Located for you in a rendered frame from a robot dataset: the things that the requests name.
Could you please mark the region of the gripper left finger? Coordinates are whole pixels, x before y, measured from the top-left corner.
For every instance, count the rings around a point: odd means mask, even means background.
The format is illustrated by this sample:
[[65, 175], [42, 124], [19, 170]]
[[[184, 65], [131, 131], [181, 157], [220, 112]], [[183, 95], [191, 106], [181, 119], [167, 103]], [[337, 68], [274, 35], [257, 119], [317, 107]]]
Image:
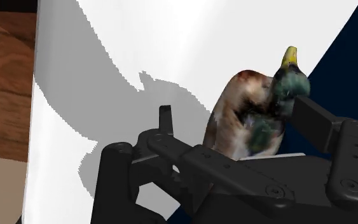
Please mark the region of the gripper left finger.
[[141, 132], [136, 145], [105, 146], [100, 157], [90, 224], [168, 224], [136, 203], [139, 187], [155, 183], [176, 199], [197, 224], [211, 208], [228, 201], [266, 217], [279, 217], [294, 205], [294, 193], [265, 174], [240, 165], [200, 144], [173, 136], [169, 105], [159, 108], [159, 126]]

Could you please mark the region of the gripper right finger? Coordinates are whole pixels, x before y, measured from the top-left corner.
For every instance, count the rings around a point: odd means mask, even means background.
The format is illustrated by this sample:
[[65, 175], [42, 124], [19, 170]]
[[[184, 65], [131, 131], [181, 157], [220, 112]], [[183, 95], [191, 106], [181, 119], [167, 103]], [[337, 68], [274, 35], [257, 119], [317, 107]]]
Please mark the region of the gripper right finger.
[[329, 201], [358, 209], [358, 120], [337, 117], [313, 100], [294, 100], [291, 125], [321, 153], [331, 154], [325, 186]]

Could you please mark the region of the mallard duck figure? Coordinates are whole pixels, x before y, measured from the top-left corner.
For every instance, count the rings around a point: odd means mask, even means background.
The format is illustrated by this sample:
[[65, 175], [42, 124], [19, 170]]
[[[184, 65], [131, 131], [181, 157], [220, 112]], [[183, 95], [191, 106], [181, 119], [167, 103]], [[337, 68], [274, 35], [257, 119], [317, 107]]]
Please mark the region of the mallard duck figure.
[[310, 95], [299, 68], [298, 49], [288, 46], [273, 76], [245, 69], [235, 74], [217, 100], [202, 144], [232, 160], [278, 153], [295, 99]]

